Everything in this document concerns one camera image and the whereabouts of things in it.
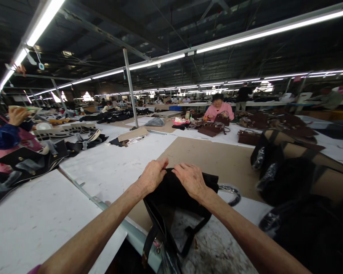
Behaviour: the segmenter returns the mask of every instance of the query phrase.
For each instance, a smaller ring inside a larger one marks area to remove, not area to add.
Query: pink jacket
[[[227,111],[229,113],[230,120],[234,119],[234,113],[232,112],[232,108],[228,103],[222,102],[221,108],[217,110],[213,105],[209,106],[205,115],[212,115],[213,117],[210,119],[212,122],[215,121],[215,118],[218,114]]]

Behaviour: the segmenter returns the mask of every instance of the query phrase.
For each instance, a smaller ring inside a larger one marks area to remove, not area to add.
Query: hair
[[[212,95],[212,101],[223,100],[223,99],[224,99],[224,95],[222,93],[216,93]]]

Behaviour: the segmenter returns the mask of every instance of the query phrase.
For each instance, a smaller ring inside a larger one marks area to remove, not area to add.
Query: brown handbag
[[[246,129],[244,131],[239,130],[237,134],[239,135],[239,143],[253,146],[258,145],[261,136],[261,133],[254,132],[249,129]]]
[[[225,110],[216,116],[215,122],[223,123],[224,125],[229,126],[230,125],[230,119],[229,119],[229,117],[224,117],[222,115],[222,113],[224,113],[224,112],[227,112],[227,111]]]
[[[223,124],[213,122],[213,123],[209,123],[209,124],[201,127],[198,130],[198,132],[202,133],[202,134],[205,134],[207,136],[210,136],[210,137],[215,137],[220,132],[223,132],[226,135],[225,130],[227,130],[227,129],[228,129],[227,132],[229,132],[230,129],[226,128]]]

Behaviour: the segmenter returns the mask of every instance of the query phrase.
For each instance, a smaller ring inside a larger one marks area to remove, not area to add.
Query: green shirt
[[[313,98],[308,99],[307,101],[314,101],[314,100],[320,100],[321,101],[321,105],[327,109],[335,109],[337,108],[340,103],[343,100],[343,95],[335,92],[335,91],[331,91],[328,95],[319,95]]]

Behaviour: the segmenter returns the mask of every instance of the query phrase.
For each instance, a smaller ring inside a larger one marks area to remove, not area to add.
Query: blue jacket
[[[26,131],[30,131],[33,122],[23,122],[20,127]],[[0,150],[13,148],[20,143],[19,127],[11,124],[6,124],[0,127]]]

